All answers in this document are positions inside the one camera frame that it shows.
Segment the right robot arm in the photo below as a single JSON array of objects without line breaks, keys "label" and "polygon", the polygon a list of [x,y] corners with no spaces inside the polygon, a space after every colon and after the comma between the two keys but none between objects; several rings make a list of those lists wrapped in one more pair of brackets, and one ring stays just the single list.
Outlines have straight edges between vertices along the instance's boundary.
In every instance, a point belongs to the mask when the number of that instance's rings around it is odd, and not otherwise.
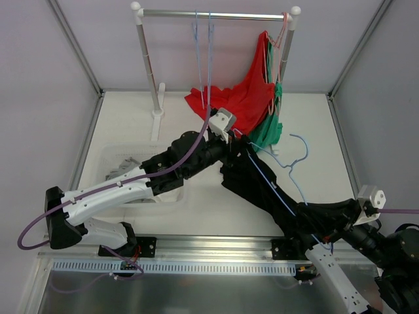
[{"label": "right robot arm", "polygon": [[[381,273],[374,278],[381,300],[396,313],[418,313],[418,225],[404,223],[384,236],[363,224],[344,232],[342,239]],[[345,307],[345,313],[380,313],[360,296],[331,251],[309,237],[296,239],[293,254],[308,259]]]}]

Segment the grey tank top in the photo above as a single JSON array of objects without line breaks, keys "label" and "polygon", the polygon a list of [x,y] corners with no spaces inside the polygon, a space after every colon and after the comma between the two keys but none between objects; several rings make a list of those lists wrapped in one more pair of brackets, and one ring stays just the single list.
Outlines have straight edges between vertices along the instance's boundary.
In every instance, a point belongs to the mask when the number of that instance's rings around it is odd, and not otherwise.
[{"label": "grey tank top", "polygon": [[133,170],[135,167],[138,167],[138,166],[140,166],[140,163],[137,160],[135,160],[134,158],[129,157],[129,158],[123,160],[117,168],[112,169],[105,176],[105,180],[109,181],[111,179],[119,177],[119,176]]}]

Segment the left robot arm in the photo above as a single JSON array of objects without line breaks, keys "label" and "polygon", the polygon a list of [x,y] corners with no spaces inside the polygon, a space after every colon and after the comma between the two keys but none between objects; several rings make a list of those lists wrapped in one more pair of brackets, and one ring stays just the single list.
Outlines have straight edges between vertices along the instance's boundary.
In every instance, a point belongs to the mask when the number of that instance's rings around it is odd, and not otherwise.
[{"label": "left robot arm", "polygon": [[128,222],[109,223],[95,216],[113,207],[136,200],[147,200],[181,188],[183,183],[214,163],[229,163],[243,141],[232,132],[226,137],[199,136],[185,132],[160,154],[107,182],[86,190],[63,192],[57,186],[46,191],[45,209],[59,209],[46,218],[49,246],[53,250],[67,249],[79,243],[97,245],[101,256],[111,251],[123,257],[134,255],[139,243]]}]

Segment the black tank top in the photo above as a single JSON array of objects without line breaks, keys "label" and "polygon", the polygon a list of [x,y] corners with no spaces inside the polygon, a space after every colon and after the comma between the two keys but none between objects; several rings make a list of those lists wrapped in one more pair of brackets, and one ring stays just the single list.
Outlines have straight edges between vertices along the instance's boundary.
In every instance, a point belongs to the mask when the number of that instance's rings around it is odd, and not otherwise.
[{"label": "black tank top", "polygon": [[220,172],[227,190],[267,212],[285,237],[298,237],[308,245],[340,239],[361,212],[354,199],[337,203],[295,201],[279,186],[276,174],[257,156],[246,136],[232,140]]}]

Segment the light blue wire hanger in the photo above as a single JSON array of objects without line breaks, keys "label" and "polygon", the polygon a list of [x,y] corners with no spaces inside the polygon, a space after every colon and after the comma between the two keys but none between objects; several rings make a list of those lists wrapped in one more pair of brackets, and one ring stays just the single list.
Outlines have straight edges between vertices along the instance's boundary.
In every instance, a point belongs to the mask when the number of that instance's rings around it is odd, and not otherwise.
[{"label": "light blue wire hanger", "polygon": [[200,49],[199,49],[199,38],[198,38],[198,12],[194,12],[194,22],[191,24],[192,26],[192,36],[194,39],[195,45],[195,54],[196,54],[196,61],[198,66],[198,80],[199,80],[199,94],[201,99],[202,109],[205,109],[205,102],[204,102],[204,95],[203,95],[203,84],[202,84],[202,69],[201,69],[201,61],[200,61]]}]

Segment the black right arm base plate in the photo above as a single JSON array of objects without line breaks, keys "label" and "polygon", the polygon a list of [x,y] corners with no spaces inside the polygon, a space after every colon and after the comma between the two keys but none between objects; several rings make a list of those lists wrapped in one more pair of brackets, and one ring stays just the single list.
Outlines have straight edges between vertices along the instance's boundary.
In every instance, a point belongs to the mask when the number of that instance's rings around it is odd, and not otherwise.
[{"label": "black right arm base plate", "polygon": [[312,237],[276,237],[270,240],[273,260],[308,260],[305,252],[315,245],[323,245],[330,249],[331,242],[318,242]]}]

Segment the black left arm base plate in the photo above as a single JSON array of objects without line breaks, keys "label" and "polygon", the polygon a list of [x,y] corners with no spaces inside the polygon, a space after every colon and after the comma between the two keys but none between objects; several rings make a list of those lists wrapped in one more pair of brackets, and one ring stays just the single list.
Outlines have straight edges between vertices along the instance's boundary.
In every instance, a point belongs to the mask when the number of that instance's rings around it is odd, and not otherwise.
[{"label": "black left arm base plate", "polygon": [[156,251],[156,237],[136,237],[135,240],[129,239],[128,242],[120,248],[112,249],[115,253],[125,258],[154,258]]}]

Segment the white tank top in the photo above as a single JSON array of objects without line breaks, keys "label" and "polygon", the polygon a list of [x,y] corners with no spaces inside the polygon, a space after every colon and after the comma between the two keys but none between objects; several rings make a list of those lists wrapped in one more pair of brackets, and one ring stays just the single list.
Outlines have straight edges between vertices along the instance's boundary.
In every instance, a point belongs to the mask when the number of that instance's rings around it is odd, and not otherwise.
[{"label": "white tank top", "polygon": [[165,192],[165,193],[162,193],[153,197],[156,203],[173,203],[173,202],[180,201],[182,198],[183,198],[182,188],[171,190],[169,192]]}]

